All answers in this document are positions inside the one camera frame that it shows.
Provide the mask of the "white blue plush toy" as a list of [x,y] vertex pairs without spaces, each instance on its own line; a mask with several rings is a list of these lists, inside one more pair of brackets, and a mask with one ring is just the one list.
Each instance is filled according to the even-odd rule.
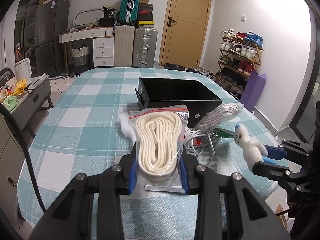
[[259,141],[253,140],[244,125],[237,124],[234,131],[234,142],[243,150],[243,158],[250,172],[258,162],[266,162],[276,165],[277,163],[268,158],[266,147]]

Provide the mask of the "white foam sheet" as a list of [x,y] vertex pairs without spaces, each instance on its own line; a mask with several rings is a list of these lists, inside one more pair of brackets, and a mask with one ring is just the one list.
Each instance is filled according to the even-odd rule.
[[118,115],[118,123],[120,124],[120,130],[126,138],[132,141],[136,140],[135,131],[132,125],[129,123],[129,113],[124,112]]

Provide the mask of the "bag of white rope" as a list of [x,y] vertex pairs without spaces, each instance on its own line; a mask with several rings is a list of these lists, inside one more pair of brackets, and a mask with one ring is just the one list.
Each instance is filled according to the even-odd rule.
[[136,135],[136,164],[145,191],[184,193],[180,158],[189,111],[186,105],[131,111]]

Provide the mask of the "black storage box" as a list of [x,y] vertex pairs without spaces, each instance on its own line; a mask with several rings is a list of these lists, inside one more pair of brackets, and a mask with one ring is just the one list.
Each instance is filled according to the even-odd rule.
[[216,94],[196,80],[140,77],[135,93],[140,110],[186,105],[190,128],[222,103]]

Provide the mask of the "purple bag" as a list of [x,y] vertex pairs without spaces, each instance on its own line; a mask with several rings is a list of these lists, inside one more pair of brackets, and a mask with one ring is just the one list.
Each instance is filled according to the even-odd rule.
[[254,110],[267,80],[266,74],[259,74],[256,70],[251,73],[240,102],[250,112]]

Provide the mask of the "wooden shoe rack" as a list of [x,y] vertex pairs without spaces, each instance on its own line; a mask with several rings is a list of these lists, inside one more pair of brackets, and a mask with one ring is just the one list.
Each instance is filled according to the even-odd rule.
[[221,31],[220,37],[217,58],[220,70],[214,74],[214,81],[240,100],[253,71],[261,66],[263,37],[251,31],[236,33],[232,28]]

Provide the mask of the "grey coffee table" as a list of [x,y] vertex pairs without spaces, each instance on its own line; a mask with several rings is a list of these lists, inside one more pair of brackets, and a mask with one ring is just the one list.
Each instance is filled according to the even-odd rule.
[[46,111],[53,108],[51,100],[52,89],[49,82],[49,75],[44,74],[40,77],[31,79],[31,91],[24,93],[18,98],[17,106],[10,112],[16,121],[19,129],[24,132],[27,130],[32,138],[35,138],[31,123],[38,111]]

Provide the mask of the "woven laundry basket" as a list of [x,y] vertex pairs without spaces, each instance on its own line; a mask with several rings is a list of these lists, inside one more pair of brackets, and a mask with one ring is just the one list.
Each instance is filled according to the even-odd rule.
[[80,47],[71,48],[72,66],[74,74],[81,74],[90,68],[89,46],[83,44]]

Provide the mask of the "beige suitcase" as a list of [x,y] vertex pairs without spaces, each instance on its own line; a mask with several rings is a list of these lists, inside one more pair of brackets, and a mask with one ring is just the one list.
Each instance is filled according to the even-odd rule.
[[118,25],[114,35],[114,63],[115,67],[131,67],[135,27],[132,25]]

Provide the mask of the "white drawer desk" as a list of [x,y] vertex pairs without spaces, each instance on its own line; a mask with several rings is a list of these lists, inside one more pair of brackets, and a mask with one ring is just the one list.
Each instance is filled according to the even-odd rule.
[[[97,27],[74,30],[59,34],[63,49],[63,74],[85,72],[87,68],[110,67],[113,65],[114,27]],[[87,61],[75,66],[72,50],[87,47]]]

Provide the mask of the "silver suitcase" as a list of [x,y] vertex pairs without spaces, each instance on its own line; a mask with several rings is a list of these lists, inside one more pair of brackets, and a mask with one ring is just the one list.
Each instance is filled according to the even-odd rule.
[[137,28],[133,43],[132,66],[152,68],[155,59],[158,31],[154,28]]

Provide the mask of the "wooden door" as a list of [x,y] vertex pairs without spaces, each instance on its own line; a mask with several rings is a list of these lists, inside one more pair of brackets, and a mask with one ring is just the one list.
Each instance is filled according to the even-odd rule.
[[168,0],[159,62],[198,67],[212,0]]

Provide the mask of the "stack of shoe boxes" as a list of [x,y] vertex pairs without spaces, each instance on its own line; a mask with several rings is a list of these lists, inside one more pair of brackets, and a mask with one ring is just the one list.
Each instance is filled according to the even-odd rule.
[[139,0],[138,16],[139,28],[153,28],[155,22],[153,20],[153,4],[149,0]]

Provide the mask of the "teal suitcase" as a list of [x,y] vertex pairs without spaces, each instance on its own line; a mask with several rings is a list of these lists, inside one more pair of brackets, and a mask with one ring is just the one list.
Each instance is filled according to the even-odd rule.
[[139,0],[121,0],[119,22],[135,25],[138,16]]

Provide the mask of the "dark grey refrigerator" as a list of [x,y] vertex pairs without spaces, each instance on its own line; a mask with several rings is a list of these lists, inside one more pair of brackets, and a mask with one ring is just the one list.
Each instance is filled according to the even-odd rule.
[[65,71],[63,46],[59,35],[67,31],[70,3],[52,0],[37,8],[35,18],[35,56],[37,73],[50,76]]

